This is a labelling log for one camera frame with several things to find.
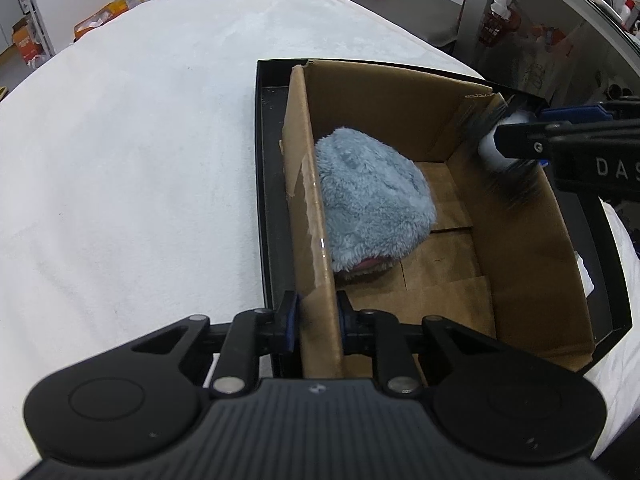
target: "black tray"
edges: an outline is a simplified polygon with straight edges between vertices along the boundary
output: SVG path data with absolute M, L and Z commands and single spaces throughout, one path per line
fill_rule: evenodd
M 291 70 L 308 59 L 259 60 L 255 83 L 255 174 L 258 228 L 262 261 L 262 290 L 268 308 L 277 308 L 285 290 L 295 290 L 289 211 L 280 151 L 282 125 L 289 94 Z M 395 63 L 386 64 L 491 86 L 505 98 L 520 96 L 527 108 L 538 111 L 546 102 L 530 94 L 470 76 Z M 574 248 L 580 253 L 595 290 L 588 297 L 596 350 L 588 370 L 631 328 L 631 311 L 625 277 L 613 234 L 595 195 L 556 192 Z M 274 375 L 300 376 L 300 362 L 273 362 Z

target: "metal screw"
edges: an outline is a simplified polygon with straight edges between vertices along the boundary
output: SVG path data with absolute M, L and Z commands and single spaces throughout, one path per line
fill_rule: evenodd
M 276 315 L 274 310 L 270 308 L 254 308 L 257 319 L 261 322 L 267 322 L 274 318 Z
M 220 377 L 213 383 L 213 389 L 221 394 L 236 394 L 244 388 L 244 381 L 240 377 Z
M 313 386 L 309 386 L 309 391 L 312 394 L 316 394 L 316 395 L 324 394 L 325 391 L 326 391 L 326 386 L 324 386 L 324 384 L 320 384 L 320 383 L 314 384 Z
M 389 379 L 386 386 L 396 394 L 407 395 L 417 390 L 420 383 L 411 377 L 400 376 Z

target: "circular knob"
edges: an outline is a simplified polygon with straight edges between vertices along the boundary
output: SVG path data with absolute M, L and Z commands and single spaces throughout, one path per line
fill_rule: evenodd
M 71 408 L 85 418 L 117 420 L 132 415 L 145 400 L 141 386 L 126 379 L 94 379 L 71 393 Z
M 164 356 L 116 349 L 40 381 L 24 420 L 43 457 L 126 463 L 169 446 L 200 410 L 191 382 Z
M 541 465 L 586 453 L 607 416 L 589 381 L 518 351 L 470 356 L 435 390 L 445 430 L 500 462 Z

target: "cardboard flap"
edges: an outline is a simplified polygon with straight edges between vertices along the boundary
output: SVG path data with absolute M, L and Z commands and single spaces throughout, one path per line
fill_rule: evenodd
M 297 66 L 291 73 L 282 137 L 296 291 L 303 297 L 300 352 L 306 377 L 335 378 L 342 376 L 342 337 L 306 110 L 302 67 Z
M 423 160 L 445 162 L 462 142 L 466 119 L 484 111 L 494 98 L 495 94 L 465 96 Z
M 312 60 L 304 74 L 315 140 L 348 126 L 411 160 L 427 160 L 466 96 L 492 93 L 476 83 L 348 61 Z
M 561 366 L 562 368 L 566 368 L 567 370 L 571 370 L 572 372 L 577 372 L 591 362 L 591 353 L 576 352 L 571 354 L 550 356 L 547 357 L 547 360 L 551 361 L 553 364 Z
M 307 153 L 315 153 L 306 101 L 304 71 L 301 65 L 296 65 L 291 70 L 287 111 L 282 126 L 281 150 L 284 156 L 284 177 L 288 196 L 293 195 L 302 158 Z
M 482 273 L 491 283 L 497 337 L 539 356 L 593 352 L 580 273 L 558 203 L 542 169 L 540 193 L 508 207 L 458 149 L 447 161 L 473 219 Z

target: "cardboard box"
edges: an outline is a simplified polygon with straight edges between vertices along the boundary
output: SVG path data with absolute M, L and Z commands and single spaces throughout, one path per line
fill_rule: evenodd
M 42 45 L 33 41 L 25 18 L 14 25 L 14 33 L 11 38 L 25 63 L 30 62 L 38 54 L 42 54 Z
M 145 0 L 113 0 L 93 16 L 88 17 L 86 20 L 83 20 L 74 27 L 74 41 L 82 38 L 90 30 L 94 30 L 94 28 L 98 28 L 101 25 L 110 22 L 114 18 L 117 18 L 124 12 L 137 7 L 144 1 Z
M 507 208 L 460 148 L 460 117 L 501 99 L 481 84 L 405 68 L 328 60 L 294 67 L 282 147 L 306 377 L 370 374 L 368 358 L 342 355 L 337 285 L 356 309 L 414 324 L 440 314 L 572 370 L 590 361 L 593 336 L 574 251 L 544 173 L 536 199 Z M 415 161 L 438 222 L 389 272 L 336 284 L 314 141 L 338 126 Z

